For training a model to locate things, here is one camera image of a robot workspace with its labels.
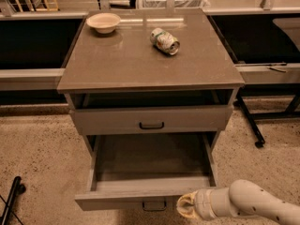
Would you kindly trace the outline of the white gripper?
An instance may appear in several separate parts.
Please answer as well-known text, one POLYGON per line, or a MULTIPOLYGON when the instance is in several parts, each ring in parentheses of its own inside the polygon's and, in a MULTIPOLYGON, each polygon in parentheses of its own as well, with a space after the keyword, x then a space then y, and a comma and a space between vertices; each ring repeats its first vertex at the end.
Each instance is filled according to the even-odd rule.
POLYGON ((196 193, 191 192, 182 195, 177 201, 177 211, 184 217, 195 219, 197 215, 204 220, 212 220, 221 217, 230 217, 232 206, 229 197, 229 189, 200 189, 196 193))

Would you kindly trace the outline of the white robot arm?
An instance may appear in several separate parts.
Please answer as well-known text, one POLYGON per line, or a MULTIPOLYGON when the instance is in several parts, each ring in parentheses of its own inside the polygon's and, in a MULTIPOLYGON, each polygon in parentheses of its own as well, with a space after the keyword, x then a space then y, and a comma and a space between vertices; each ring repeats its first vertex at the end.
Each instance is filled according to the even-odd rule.
POLYGON ((176 205, 185 218, 268 218, 279 225, 300 225, 300 207, 282 201, 262 187, 236 180, 229 187, 202 188, 180 197, 176 205))

